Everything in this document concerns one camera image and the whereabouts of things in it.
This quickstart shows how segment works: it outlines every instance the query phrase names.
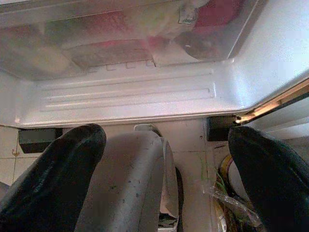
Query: white floor tile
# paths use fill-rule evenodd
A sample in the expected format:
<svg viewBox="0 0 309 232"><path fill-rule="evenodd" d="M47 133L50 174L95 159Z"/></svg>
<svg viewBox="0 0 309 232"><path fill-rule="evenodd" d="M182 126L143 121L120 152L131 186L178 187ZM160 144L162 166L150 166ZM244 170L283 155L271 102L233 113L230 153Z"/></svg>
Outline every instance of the white floor tile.
<svg viewBox="0 0 309 232"><path fill-rule="evenodd" d="M154 123L169 140L173 152L205 151L203 119Z"/></svg>
<svg viewBox="0 0 309 232"><path fill-rule="evenodd" d="M13 183L15 158L11 159L0 159L0 182L7 185Z"/></svg>
<svg viewBox="0 0 309 232"><path fill-rule="evenodd" d="M198 180L201 174L207 178L205 152L176 152L174 161L183 179L184 203L183 203L183 229L184 232L208 232L211 231L210 198L202 193Z"/></svg>
<svg viewBox="0 0 309 232"><path fill-rule="evenodd" d="M37 158L16 158L15 172L14 172L14 181L27 170L28 167L36 160Z"/></svg>
<svg viewBox="0 0 309 232"><path fill-rule="evenodd" d="M15 158L18 130L9 127L0 127L0 158Z"/></svg>

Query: clear plastic bag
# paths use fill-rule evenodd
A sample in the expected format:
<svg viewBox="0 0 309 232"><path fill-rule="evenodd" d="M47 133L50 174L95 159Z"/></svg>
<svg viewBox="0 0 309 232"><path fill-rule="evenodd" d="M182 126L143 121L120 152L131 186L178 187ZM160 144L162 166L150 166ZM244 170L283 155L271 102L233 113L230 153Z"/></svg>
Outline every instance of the clear plastic bag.
<svg viewBox="0 0 309 232"><path fill-rule="evenodd" d="M259 227L262 224L259 216L255 212L234 198L229 197L218 188L210 185L208 181L201 181L200 186L203 194L208 194L219 200L234 213L238 220L253 227Z"/></svg>

